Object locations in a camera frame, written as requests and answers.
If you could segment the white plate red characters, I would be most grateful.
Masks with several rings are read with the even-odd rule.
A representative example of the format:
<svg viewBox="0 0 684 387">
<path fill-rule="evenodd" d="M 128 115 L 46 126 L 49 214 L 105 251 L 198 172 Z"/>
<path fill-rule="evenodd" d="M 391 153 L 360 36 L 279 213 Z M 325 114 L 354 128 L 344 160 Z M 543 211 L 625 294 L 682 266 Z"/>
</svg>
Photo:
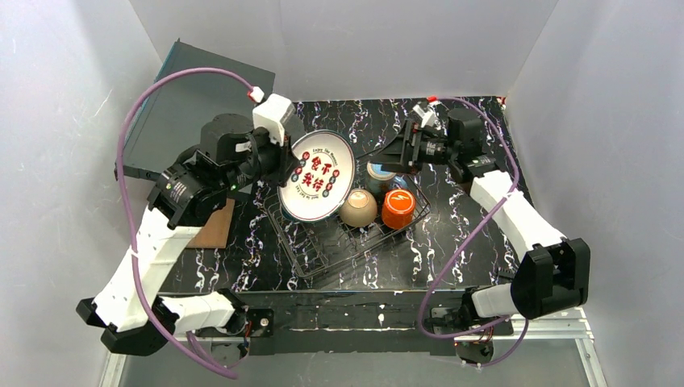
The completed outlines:
<svg viewBox="0 0 684 387">
<path fill-rule="evenodd" d="M 292 146 L 297 164 L 278 189 L 281 208 L 293 219 L 313 223 L 333 215 L 351 192 L 356 157 L 339 133 L 313 131 Z"/>
</svg>

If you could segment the blue butterfly mug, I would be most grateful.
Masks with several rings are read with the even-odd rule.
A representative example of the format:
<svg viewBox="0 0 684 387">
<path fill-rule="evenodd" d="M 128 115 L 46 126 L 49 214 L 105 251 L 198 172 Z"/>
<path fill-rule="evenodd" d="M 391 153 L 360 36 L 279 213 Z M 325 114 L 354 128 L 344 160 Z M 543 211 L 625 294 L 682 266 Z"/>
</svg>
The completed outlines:
<svg viewBox="0 0 684 387">
<path fill-rule="evenodd" d="M 396 178 L 396 173 L 384 171 L 380 164 L 367 163 L 366 164 L 367 178 L 365 181 L 365 188 L 373 196 L 383 196 L 391 187 L 392 182 Z"/>
</svg>

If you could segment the orange mug black handle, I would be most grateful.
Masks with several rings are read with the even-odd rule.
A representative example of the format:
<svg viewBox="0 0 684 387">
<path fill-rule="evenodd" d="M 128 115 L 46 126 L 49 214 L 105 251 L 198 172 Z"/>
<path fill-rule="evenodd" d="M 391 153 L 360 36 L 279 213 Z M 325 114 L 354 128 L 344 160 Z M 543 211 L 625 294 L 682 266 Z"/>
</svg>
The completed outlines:
<svg viewBox="0 0 684 387">
<path fill-rule="evenodd" d="M 386 193 L 382 205 L 382 222 L 385 226 L 399 230 L 413 220 L 416 206 L 414 195 L 407 189 L 392 189 Z"/>
</svg>

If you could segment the white floral bowl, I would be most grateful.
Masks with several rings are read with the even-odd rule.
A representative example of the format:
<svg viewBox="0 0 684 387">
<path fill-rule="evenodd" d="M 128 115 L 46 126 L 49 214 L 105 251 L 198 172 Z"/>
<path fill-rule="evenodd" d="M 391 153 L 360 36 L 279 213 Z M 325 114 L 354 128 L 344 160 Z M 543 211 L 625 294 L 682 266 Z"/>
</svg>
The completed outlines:
<svg viewBox="0 0 684 387">
<path fill-rule="evenodd" d="M 349 227 L 367 227 L 377 217 L 377 202 L 365 189 L 353 189 L 338 211 L 340 220 Z"/>
</svg>

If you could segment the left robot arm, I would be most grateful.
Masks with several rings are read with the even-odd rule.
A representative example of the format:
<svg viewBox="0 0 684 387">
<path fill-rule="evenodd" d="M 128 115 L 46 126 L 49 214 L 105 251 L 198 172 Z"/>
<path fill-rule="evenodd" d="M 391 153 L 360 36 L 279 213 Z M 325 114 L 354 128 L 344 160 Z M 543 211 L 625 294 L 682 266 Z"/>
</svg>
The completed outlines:
<svg viewBox="0 0 684 387">
<path fill-rule="evenodd" d="M 89 326 L 115 354 L 149 356 L 181 332 L 245 331 L 247 306 L 230 290 L 166 298 L 160 288 L 188 244 L 227 202 L 252 185 L 283 185 L 295 166 L 294 144 L 306 133 L 297 115 L 247 118 L 219 114 L 157 178 L 148 205 L 115 274 L 95 297 L 77 304 Z"/>
</svg>

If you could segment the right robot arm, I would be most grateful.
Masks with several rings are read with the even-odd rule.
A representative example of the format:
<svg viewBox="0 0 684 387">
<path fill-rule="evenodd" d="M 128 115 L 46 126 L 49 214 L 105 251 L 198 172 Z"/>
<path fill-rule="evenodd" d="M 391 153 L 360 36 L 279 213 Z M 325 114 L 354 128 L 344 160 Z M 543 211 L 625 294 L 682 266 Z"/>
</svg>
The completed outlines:
<svg viewBox="0 0 684 387">
<path fill-rule="evenodd" d="M 501 285 L 468 289 L 456 310 L 438 317 L 419 316 L 431 337 L 455 338 L 479 325 L 513 314 L 535 319 L 587 302 L 590 248 L 569 239 L 547 222 L 518 189 L 519 173 L 508 173 L 484 152 L 482 136 L 490 120 L 475 109 L 449 111 L 446 131 L 434 128 L 436 115 L 415 106 L 420 120 L 408 119 L 396 137 L 371 161 L 392 173 L 416 174 L 424 164 L 446 165 L 453 180 L 469 187 L 469 196 L 494 221 L 519 258 L 519 266 Z"/>
</svg>

